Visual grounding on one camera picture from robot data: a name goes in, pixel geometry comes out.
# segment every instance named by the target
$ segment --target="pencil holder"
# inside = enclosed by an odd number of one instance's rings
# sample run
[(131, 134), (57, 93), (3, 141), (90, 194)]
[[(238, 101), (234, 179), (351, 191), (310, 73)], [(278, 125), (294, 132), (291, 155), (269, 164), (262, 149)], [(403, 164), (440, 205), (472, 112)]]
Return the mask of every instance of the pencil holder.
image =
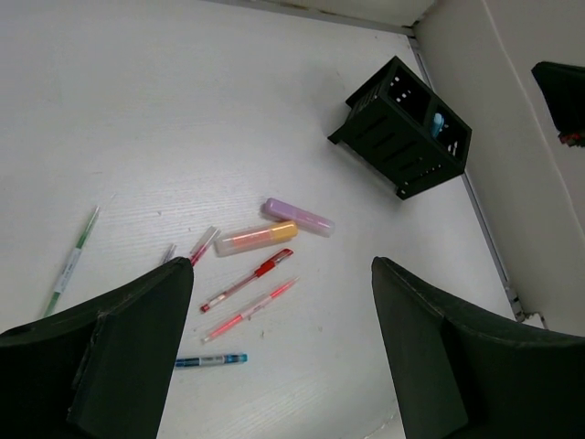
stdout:
[(472, 130), (398, 57), (346, 104), (346, 122), (331, 136), (345, 142), (397, 187), (402, 199), (465, 170)]

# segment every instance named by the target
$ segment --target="gray strip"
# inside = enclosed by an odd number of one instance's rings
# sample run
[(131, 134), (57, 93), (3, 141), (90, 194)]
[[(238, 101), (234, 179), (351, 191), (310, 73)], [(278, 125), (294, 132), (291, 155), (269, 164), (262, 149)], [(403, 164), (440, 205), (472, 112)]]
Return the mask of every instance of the gray strip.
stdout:
[(300, 6), (294, 6), (282, 3), (270, 3), (258, 0), (205, 0), (210, 3), (219, 3), (222, 5), (234, 5), (248, 7), (250, 9), (258, 9), (260, 11), (276, 12), (285, 14), (287, 16), (300, 16), (302, 18), (310, 18), (312, 20), (326, 21), (328, 23), (336, 23), (338, 25), (348, 25), (355, 27), (364, 27), (366, 29), (381, 30), (384, 32), (392, 32), (394, 34), (406, 35), (408, 37), (414, 36), (414, 31), (410, 27), (401, 27), (396, 25), (389, 25), (386, 23), (378, 23), (375, 21), (367, 21), (359, 18), (351, 18), (349, 16), (338, 16), (319, 9), (308, 9)]
[[(410, 46), (412, 47), (412, 51), (414, 52), (415, 58), (417, 63), (419, 64), (420, 71), (422, 72), (422, 79), (427, 83), (429, 87), (433, 90), (435, 88), (432, 86), (431, 78), (429, 77), (429, 72), (427, 71), (424, 61), (422, 59), (422, 54), (420, 53), (420, 45), (419, 41), (417, 41), (414, 37), (409, 37)], [(497, 270), (498, 275), (500, 276), (500, 281), (504, 286), (505, 294), (512, 306), (512, 311), (516, 320), (518, 322), (523, 322), (526, 319), (526, 313), (520, 303), (518, 295), (516, 294), (516, 290), (510, 285), (509, 277), (507, 275), (507, 271), (505, 270), (504, 262), (502, 257), (500, 256), (499, 251), (495, 247), (495, 241), (492, 236), (492, 233), (487, 226), (487, 221), (485, 219), (485, 215), (482, 211), (482, 207), (479, 203), (477, 195), (473, 190), (472, 182), (467, 175), (467, 171), (464, 172), (462, 175), (463, 184), (465, 185), (465, 189), (467, 190), (467, 194), (469, 199), (472, 202), (473, 210), (475, 211), (475, 216), (477, 217), (477, 221), (479, 222), (479, 226), (482, 229), (482, 233), (484, 234), (485, 243), (487, 244), (487, 248), (492, 255), (492, 259), (494, 260), (495, 269)]]

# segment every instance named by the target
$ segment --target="blue pen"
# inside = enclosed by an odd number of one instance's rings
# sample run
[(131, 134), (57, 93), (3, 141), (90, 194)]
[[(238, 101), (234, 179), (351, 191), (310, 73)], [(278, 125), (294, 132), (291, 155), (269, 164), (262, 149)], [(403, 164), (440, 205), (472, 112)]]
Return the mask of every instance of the blue pen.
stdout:
[(245, 363), (248, 354), (227, 354), (213, 357), (194, 357), (191, 359), (176, 359), (176, 368), (197, 368), (204, 366), (219, 366), (221, 364)]

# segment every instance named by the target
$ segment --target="purple highlighter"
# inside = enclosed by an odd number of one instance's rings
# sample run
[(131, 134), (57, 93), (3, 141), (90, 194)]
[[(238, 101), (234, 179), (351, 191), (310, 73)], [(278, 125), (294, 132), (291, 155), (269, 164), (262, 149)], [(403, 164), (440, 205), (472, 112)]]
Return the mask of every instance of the purple highlighter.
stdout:
[(329, 237), (335, 230), (335, 223), (306, 210), (283, 203), (276, 198), (268, 198), (264, 203), (264, 212), (282, 220), (292, 220), (302, 229), (307, 229)]

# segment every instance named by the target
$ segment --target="highlighter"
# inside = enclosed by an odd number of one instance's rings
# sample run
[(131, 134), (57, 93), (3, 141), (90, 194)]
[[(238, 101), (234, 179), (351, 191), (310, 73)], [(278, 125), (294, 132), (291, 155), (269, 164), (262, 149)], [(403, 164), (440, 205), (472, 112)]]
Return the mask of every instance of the highlighter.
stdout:
[(322, 236), (329, 237), (335, 230), (335, 223), (330, 219), (296, 208), (276, 198), (268, 198), (264, 203), (263, 210), (265, 213), (281, 220), (293, 220), (301, 229), (306, 229)]
[(218, 256), (256, 250), (294, 238), (299, 232), (294, 221), (277, 222), (256, 229), (240, 230), (219, 236), (215, 241)]

